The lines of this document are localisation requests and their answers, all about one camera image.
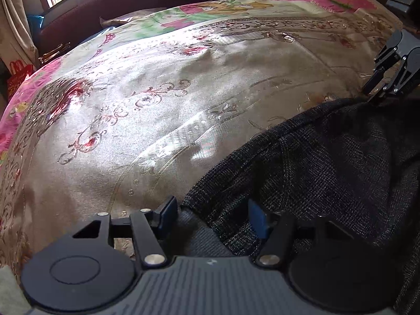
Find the black corduroy pants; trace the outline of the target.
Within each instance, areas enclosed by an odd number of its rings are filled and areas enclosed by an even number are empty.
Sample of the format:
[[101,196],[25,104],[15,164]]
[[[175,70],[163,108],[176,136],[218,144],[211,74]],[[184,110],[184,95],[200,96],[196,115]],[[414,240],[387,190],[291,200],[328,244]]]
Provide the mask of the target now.
[[330,216],[392,254],[402,273],[392,302],[419,313],[419,101],[377,106],[339,99],[259,134],[211,169],[185,196],[235,255],[260,241],[247,204],[300,220]]

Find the floral satin bedspread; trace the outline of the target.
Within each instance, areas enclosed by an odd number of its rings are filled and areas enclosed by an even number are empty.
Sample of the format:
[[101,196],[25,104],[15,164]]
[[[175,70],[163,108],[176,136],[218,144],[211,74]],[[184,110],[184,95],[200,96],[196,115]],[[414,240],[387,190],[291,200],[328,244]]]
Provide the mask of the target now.
[[261,132],[355,96],[401,26],[375,0],[221,0],[80,44],[1,118],[1,264],[19,274],[94,213],[183,198]]

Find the red gift bag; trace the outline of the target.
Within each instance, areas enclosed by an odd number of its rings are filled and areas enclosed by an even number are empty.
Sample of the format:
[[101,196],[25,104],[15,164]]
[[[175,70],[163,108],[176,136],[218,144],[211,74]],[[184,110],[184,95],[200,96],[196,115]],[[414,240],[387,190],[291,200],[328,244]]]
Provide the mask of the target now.
[[9,63],[9,71],[11,73],[11,77],[7,80],[8,101],[11,100],[16,90],[21,86],[22,82],[33,74],[34,66],[32,64],[26,64],[21,60],[15,60]]

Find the beige curtain left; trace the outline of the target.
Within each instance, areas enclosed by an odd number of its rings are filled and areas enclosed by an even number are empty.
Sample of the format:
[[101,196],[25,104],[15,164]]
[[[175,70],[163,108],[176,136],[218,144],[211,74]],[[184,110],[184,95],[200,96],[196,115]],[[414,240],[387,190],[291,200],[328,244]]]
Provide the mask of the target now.
[[11,70],[10,63],[20,60],[24,65],[38,67],[38,49],[33,43],[23,0],[1,0],[1,60]]

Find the blue plastic bag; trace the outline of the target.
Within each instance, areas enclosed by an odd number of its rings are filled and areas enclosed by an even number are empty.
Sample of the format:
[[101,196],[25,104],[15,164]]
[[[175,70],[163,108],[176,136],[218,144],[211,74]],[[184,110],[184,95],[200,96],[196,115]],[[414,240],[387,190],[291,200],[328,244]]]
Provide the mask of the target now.
[[33,39],[38,38],[44,21],[44,16],[42,15],[33,15],[33,14],[27,14],[26,15],[29,29],[31,32],[31,36]]

